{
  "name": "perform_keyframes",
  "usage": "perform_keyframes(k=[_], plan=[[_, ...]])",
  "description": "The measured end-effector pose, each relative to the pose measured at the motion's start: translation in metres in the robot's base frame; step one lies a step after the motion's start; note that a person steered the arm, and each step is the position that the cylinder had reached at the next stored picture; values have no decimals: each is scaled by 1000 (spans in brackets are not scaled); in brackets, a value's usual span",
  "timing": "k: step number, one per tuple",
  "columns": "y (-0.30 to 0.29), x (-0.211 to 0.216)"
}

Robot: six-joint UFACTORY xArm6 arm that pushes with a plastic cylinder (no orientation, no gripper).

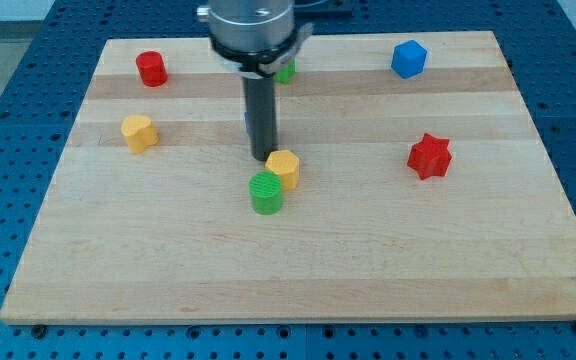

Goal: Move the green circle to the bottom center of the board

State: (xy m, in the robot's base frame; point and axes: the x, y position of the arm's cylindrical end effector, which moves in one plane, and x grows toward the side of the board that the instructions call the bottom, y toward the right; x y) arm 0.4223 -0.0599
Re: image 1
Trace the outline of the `green block behind arm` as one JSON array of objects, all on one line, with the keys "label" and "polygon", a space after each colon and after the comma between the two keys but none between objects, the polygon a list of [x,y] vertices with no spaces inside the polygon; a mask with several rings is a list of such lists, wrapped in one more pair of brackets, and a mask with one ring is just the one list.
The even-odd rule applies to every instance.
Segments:
[{"label": "green block behind arm", "polygon": [[274,75],[274,81],[280,84],[288,84],[296,73],[296,61],[292,60]]}]

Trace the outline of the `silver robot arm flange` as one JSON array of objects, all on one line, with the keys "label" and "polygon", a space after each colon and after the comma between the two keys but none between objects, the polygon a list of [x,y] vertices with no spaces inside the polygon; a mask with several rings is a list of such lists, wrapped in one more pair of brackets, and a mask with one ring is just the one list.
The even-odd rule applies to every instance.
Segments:
[{"label": "silver robot arm flange", "polygon": [[209,0],[196,14],[221,65],[257,80],[288,66],[313,34],[313,24],[296,24],[294,7],[293,0]]}]

